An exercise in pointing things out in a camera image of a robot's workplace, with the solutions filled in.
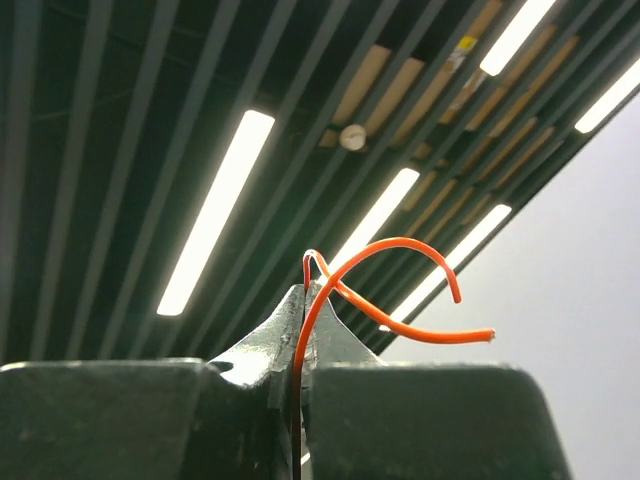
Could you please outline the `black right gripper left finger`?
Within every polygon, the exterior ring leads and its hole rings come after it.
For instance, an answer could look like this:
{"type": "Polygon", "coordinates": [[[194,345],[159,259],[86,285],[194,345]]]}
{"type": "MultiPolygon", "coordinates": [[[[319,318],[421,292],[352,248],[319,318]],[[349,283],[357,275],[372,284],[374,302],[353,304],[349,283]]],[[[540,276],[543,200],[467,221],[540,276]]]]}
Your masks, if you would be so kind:
{"type": "Polygon", "coordinates": [[[291,287],[211,360],[16,362],[1,369],[5,479],[288,479],[291,370],[305,310],[291,287]]]}

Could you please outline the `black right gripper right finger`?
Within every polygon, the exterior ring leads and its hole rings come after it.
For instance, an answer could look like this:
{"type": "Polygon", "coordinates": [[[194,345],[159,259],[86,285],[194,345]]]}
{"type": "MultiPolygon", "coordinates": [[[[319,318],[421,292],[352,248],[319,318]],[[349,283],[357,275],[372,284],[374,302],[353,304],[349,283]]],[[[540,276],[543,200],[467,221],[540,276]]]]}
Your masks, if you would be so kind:
{"type": "Polygon", "coordinates": [[[500,363],[389,363],[325,303],[301,394],[306,479],[568,479],[546,398],[500,363]]]}

